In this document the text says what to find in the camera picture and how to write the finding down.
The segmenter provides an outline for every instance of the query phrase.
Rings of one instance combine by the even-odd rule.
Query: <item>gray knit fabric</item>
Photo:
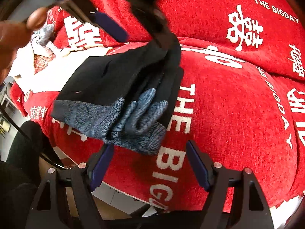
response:
[[[157,120],[168,104],[167,101],[152,104],[155,94],[155,89],[149,89],[125,109],[124,98],[118,98],[111,106],[55,100],[52,116],[88,137],[154,155],[166,133]]]
[[[34,31],[32,41],[45,46],[49,42],[49,39],[54,31],[54,27],[54,24],[47,24],[44,25],[40,30]]]
[[[118,98],[111,106],[55,100],[52,115],[88,137],[104,140],[117,121],[123,105],[124,98]]]

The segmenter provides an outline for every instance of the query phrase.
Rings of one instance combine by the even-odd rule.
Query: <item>black garment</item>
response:
[[[183,70],[176,38],[111,56],[89,57],[54,101],[51,116],[88,137],[157,154],[174,111]]]
[[[38,124],[26,121],[20,127],[33,141],[17,132],[6,162],[0,162],[0,222],[3,228],[24,229],[30,205],[41,178],[39,153],[61,164]]]
[[[44,153],[52,162],[60,165],[62,163],[54,152],[49,139],[43,134],[37,123],[26,121],[20,129],[31,139],[31,142],[17,132],[6,162],[21,169],[31,179],[32,183],[39,186],[41,181],[37,168],[39,153]]]

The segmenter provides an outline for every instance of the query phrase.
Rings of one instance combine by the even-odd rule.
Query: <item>red fabric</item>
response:
[[[130,13],[129,4],[125,0],[92,2],[98,11],[106,12],[126,29],[130,36],[129,42],[150,40],[149,34]],[[285,0],[158,0],[157,4],[168,18],[169,27],[177,37],[202,39],[219,44],[225,48],[225,53],[260,66],[269,73],[305,80],[304,76],[293,72],[293,63],[287,59],[290,58],[291,51],[289,44],[294,44],[301,52],[305,51],[305,38],[301,23],[297,22],[297,16]],[[228,29],[233,27],[228,15],[237,12],[238,5],[241,5],[244,18],[251,18],[254,23],[257,20],[258,25],[263,27],[263,31],[259,33],[263,42],[258,48],[247,46],[243,42],[242,50],[236,51],[240,38],[237,43],[227,39]],[[61,19],[68,16],[60,11]],[[257,37],[257,31],[245,29],[245,33],[249,31],[256,33]],[[58,47],[68,45],[68,42],[63,40],[67,36],[65,30],[60,30],[57,36],[55,43]],[[99,36],[104,46],[119,45],[103,30],[100,30]]]
[[[125,1],[92,1],[98,11],[106,12],[127,30],[130,42],[147,42],[150,39],[130,14]],[[288,58],[292,58],[293,50],[289,45],[296,47],[300,53],[305,51],[305,32],[285,0],[263,1],[268,3],[270,10],[265,3],[262,6],[256,0],[158,1],[158,6],[169,20],[170,29],[183,44],[181,66],[185,74],[181,86],[185,88],[180,90],[176,106],[182,106],[182,101],[186,101],[186,110],[178,109],[173,119],[183,117],[184,122],[179,127],[173,120],[158,156],[144,156],[116,147],[104,178],[106,183],[163,208],[200,210],[207,194],[198,186],[184,152],[187,140],[194,139],[202,151],[227,168],[241,170],[250,167],[263,188],[269,206],[305,190],[303,145],[298,133],[300,129],[295,128],[295,122],[304,121],[303,114],[292,112],[287,99],[287,93],[293,87],[299,91],[304,89],[303,84],[267,73],[304,80],[293,71],[293,61]],[[263,42],[258,48],[247,46],[244,42],[242,50],[237,51],[235,48],[240,38],[236,43],[227,38],[228,29],[233,27],[228,15],[236,12],[239,4],[244,18],[249,17],[254,23],[257,20],[258,25],[263,26],[263,31],[259,33]],[[295,21],[274,13],[272,5],[295,17]],[[73,22],[69,14],[59,7],[51,10],[48,23],[55,23],[54,44],[59,48],[72,42],[80,49],[100,42],[104,46],[119,45],[102,30],[91,32],[88,30],[90,26]],[[143,43],[125,44],[109,54],[141,45]],[[212,50],[217,47],[218,53],[208,51],[208,47]],[[219,55],[220,52],[239,59]],[[187,90],[191,87],[195,88],[194,94]],[[86,138],[67,125],[52,120],[49,113],[57,94],[30,94],[24,104],[25,109],[31,114],[31,108],[46,106],[46,116],[37,122],[53,146],[59,147],[77,163],[86,161],[98,151],[102,142]],[[164,176],[160,174],[168,175],[170,180],[163,180]],[[231,191],[225,211],[230,209]]]
[[[143,43],[126,44],[113,50],[113,53],[141,45]],[[202,48],[209,45],[214,44],[201,41]],[[199,187],[184,152],[187,140],[193,139],[202,151],[227,168],[242,170],[250,167],[270,206],[289,199],[297,169],[297,146],[286,93],[275,79],[254,65],[240,59],[225,61],[215,57],[218,54],[216,51],[205,50],[206,53],[202,53],[202,48],[182,45],[181,67],[185,74],[181,86],[190,88],[195,85],[195,89],[194,94],[181,89],[178,100],[194,99],[187,100],[184,106],[193,110],[174,112],[174,115],[190,121],[189,132],[186,123],[182,122],[179,128],[173,120],[158,156],[144,156],[116,147],[104,181],[160,207],[199,210],[206,193]],[[266,81],[274,86],[285,114],[280,111]],[[47,116],[36,122],[42,126],[51,143],[75,162],[86,161],[99,150],[102,141],[83,138],[74,129],[69,134],[67,125],[61,125],[48,116],[57,95],[58,92],[31,93],[24,104],[25,109],[31,114],[31,108],[46,106]],[[282,115],[289,122],[286,130]],[[290,134],[292,149],[286,142]],[[171,167],[166,164],[168,160],[173,161]],[[156,178],[156,173],[171,176],[175,181]],[[231,199],[232,193],[229,192],[225,211],[229,211]]]
[[[305,181],[305,86],[302,83],[285,77],[276,76],[273,78],[287,94],[287,98],[290,102],[290,110],[292,112],[293,124],[291,124],[291,126],[294,127],[297,138],[298,163],[295,180],[289,194],[291,196],[295,194],[302,195]]]
[[[27,116],[27,112],[25,111],[25,109],[23,107],[24,93],[21,90],[21,88],[18,86],[17,83],[13,83],[13,85],[11,87],[10,98],[14,102],[14,104],[16,105],[16,107],[20,111],[20,113],[24,117],[26,117]]]

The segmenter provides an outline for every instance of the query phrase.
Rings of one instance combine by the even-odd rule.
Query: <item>screw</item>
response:
[[[247,174],[251,174],[251,173],[252,173],[252,170],[251,170],[250,168],[245,168],[245,172],[246,172]]]
[[[48,169],[48,173],[49,173],[49,174],[54,173],[54,171],[55,171],[55,168],[50,168],[50,169]]]
[[[215,162],[214,167],[220,169],[222,167],[222,164],[220,162]]]
[[[87,166],[86,163],[80,163],[80,164],[78,165],[78,167],[79,167],[80,169],[86,168],[86,166]]]

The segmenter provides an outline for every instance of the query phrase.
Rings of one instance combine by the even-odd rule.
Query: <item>blue gripper pad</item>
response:
[[[89,185],[90,192],[93,192],[97,187],[101,185],[114,154],[114,145],[109,144],[104,145],[103,147],[106,147],[106,149],[101,155],[94,170],[92,171],[92,181]]]
[[[103,30],[105,30],[112,38],[117,42],[126,43],[128,40],[127,32],[111,19],[107,14],[101,12],[95,12],[93,22],[98,24]]]
[[[186,143],[186,155],[189,159],[193,172],[195,173],[196,179],[201,187],[204,188],[205,191],[209,191],[211,185],[208,181],[208,170],[205,165],[202,163],[197,150],[197,146],[193,145],[192,141],[188,141]]]

